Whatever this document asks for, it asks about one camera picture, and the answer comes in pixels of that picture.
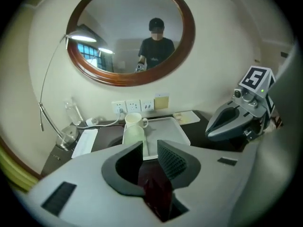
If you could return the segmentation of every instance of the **lamp base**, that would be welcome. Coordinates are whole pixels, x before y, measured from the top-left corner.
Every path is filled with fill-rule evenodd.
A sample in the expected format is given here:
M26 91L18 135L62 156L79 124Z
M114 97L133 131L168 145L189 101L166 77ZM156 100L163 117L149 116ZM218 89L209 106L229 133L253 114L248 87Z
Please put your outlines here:
M62 150L69 151L71 150L72 144L77 140L79 131L76 126L69 125L65 127L61 132L63 133L63 139L58 136L56 145Z

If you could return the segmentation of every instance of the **man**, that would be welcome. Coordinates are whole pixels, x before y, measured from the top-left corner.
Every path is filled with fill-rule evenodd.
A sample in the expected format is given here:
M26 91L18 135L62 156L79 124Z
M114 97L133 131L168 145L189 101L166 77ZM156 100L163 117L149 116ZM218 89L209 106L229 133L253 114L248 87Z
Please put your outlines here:
M165 61L175 51L172 40L164 38L164 22L160 18L153 18L149 23L151 37L143 40L138 56L140 57L136 71L142 71L147 64L147 70Z

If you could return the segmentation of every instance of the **lamp arm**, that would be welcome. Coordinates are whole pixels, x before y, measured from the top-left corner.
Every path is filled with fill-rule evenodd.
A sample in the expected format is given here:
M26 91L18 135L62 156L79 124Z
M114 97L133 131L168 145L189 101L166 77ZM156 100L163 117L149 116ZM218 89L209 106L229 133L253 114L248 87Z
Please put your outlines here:
M59 48L59 45L61 44L62 40L63 40L65 37L66 37L66 35L64 35L64 36L62 37L62 39L60 40L60 42L58 43L58 45L57 45L55 51L54 51L53 54L52 54L51 60L50 60L49 63L48 63L48 66L47 66L47 68L46 68L46 72L45 72L45 75L44 75L42 87L41 87L41 94L40 94L40 101L39 101L39 107L40 107L40 126L41 126L41 130L44 131L44 127L43 127L43 123L42 123L42 115L41 115L41 113L43 113L44 117L47 119L47 121L50 123L50 125L53 127L53 129L56 131L57 134L58 134L58 132L57 132L57 130L58 130L57 127L52 123L52 121L50 120L50 118L49 118L48 116L46 116L47 113L45 114L45 109L44 109L44 107L43 107L43 105L42 105L42 95L43 95L44 83L45 83L46 75L47 75L47 73L48 73L48 69L49 69L49 67L50 67L50 65L51 65L51 62L52 62L52 60L53 60L54 55L56 54L57 49Z

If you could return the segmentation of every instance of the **power outlet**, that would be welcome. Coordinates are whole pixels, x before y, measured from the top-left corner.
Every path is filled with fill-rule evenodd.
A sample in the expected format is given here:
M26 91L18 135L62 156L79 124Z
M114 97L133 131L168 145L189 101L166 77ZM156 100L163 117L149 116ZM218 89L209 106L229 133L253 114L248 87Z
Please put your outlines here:
M154 99L141 100L141 110L142 112L155 110Z
M120 113L120 109L122 109L123 113L127 112L125 101L117 101L112 102L112 108L114 113Z
M140 100L127 100L126 108L128 113L141 112Z

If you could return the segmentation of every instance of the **black cap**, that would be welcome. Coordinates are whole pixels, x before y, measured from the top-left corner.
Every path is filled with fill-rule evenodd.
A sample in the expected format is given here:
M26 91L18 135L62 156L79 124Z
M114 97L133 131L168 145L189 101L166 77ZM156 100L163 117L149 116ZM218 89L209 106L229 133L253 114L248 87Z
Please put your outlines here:
M164 22L160 18L153 18L149 24L149 30L151 32L163 32Z

